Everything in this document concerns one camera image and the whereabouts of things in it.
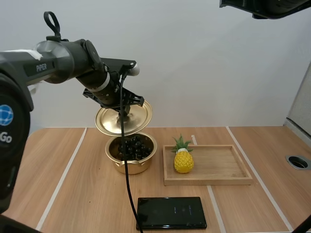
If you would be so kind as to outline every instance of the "wooden table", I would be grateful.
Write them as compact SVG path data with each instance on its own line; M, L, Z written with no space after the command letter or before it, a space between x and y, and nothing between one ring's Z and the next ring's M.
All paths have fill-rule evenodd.
M130 176L135 206L138 197L200 196L208 227L191 233L288 232L311 214L311 170L296 170L285 160L286 155L311 159L311 149L286 127L147 128L144 132L154 136L158 151L145 172ZM164 186L161 148L180 133L187 140L195 138L198 145L235 145L253 185ZM108 139L94 128L33 133L4 215L45 233L137 232L125 177L105 155Z

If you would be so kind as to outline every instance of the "smartphone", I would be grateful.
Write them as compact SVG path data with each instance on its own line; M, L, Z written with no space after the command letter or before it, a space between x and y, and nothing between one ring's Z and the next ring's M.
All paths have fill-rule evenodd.
M199 197L138 198L137 215L144 230L207 227Z

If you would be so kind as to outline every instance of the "gold pot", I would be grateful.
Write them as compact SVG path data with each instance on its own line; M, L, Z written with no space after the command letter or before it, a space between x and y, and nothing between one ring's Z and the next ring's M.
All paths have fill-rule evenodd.
M137 134L126 136L126 138L130 139L130 138L134 137L135 135L140 135L144 144L147 147L150 147L152 149L152 152L148 157L146 157L142 160L139 160L139 161L129 160L129 161L127 161L128 174L130 174L130 175L138 174L138 173L141 173L144 170L146 170L150 166L152 156L156 153L156 149L157 149L156 140L147 133L139 132ZM115 167L115 169L117 171L125 174L124 161L117 159L117 155L119 153L118 144L120 142L121 142L121 137L113 137L113 138L109 139L107 144L106 144L105 151L106 151L106 154L109 157L109 159L112 160L112 163L113 163L113 166Z

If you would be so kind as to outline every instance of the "pineapple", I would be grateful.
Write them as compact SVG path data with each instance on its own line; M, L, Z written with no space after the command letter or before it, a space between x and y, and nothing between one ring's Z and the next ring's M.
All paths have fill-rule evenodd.
M178 140L176 138L174 140L176 141L176 146L172 150L172 152L176 152L174 167L179 173L188 173L193 169L193 159L189 153L192 150L187 149L191 141L184 142L182 135Z

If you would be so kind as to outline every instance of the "white tape line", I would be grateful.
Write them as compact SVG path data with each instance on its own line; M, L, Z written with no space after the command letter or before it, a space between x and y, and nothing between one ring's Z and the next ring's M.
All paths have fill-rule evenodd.
M82 142L83 142L84 136L85 136L85 134L86 134L86 129L87 129L87 128L84 129L84 132L83 132L83 134L82 134L82 136L81 136L81 138L80 138L80 141L78 142L77 147L76 147L76 149L74 150L74 152L73 152L73 154L72 154L72 156L71 156L71 158L70 158L70 160L69 160L69 162L68 162L68 164L67 164L67 167L65 168L64 173L63 173L62 177L60 178L60 180L59 180L59 182L58 182L58 184L57 184L57 186L56 186L56 188L55 188L55 190L54 190L54 192L53 192L53 195L51 196L51 199L50 199L50 201L49 201L47 207L45 208L45 211L43 212L43 215L42 215L42 217L41 217L41 219L40 219L40 221L39 221L37 227L35 228L37 231L40 231L40 230L41 230L41 228L42 228L42 226L43 226L43 223L44 223L46 217L47 217L48 214L49 214L49 211L50 211L50 209L51 209L51 207L52 207L52 205L53 205L53 203L54 203L54 201L55 201L55 198L56 198L56 196L57 196L57 194L58 194L58 191L60 190L60 188L61 188L61 186L62 186L62 184L63 184L63 182L64 182L64 179L65 179L65 177L66 177L66 175L67 175L67 173L68 173L68 171L69 171L69 169L70 169L70 166L71 166L71 164L72 164L74 158L76 157L76 154L77 154L77 152L78 152L78 150L79 150L79 148L80 148L80 146L81 146L81 144L82 144Z
M195 136L194 136L194 135L191 135L191 137L192 137L193 144L198 145L198 144L196 143Z
M197 142L196 142L195 136L191 135L191 137L192 137L193 144L198 145ZM221 233L226 233L224 222L223 222L222 216L220 214L220 211L219 211L219 208L218 208L218 205L217 205L214 193L213 193L213 189L212 189L212 187L210 185L207 186L207 189L208 189L209 197L210 197L210 200L212 202L212 205L213 205L213 208L214 208L214 212L215 212L215 215L216 215L216 218L217 218L217 221L218 221L219 230L220 230Z
M235 136L233 135L233 133L231 132L231 130L229 129L228 126L226 126L230 136L232 137L233 141L235 142L235 144L237 145L237 147L239 148L239 150L241 151L244 159L246 160L247 164L249 165L249 167L252 169L254 175L256 176L258 182L260 183L262 189L264 190L264 192L267 194L269 200L271 201L272 205L274 206L274 208L276 209L276 211L278 212L278 214L280 215L281 219L283 220L284 224L286 225L286 227L288 228L289 231L293 231L294 229L292 228L290 222L287 220L287 218L285 217L285 215L283 214L283 212L281 211L280 207L278 206L277 202L274 200L274 198L272 197L271 193L269 192L267 186L264 184L264 182L262 181L262 179L260 178L259 174L256 172L254 166L252 165L251 161L248 159L247 155L245 154L245 152L243 151L242 147L240 146L240 144L238 143L237 139L235 138Z

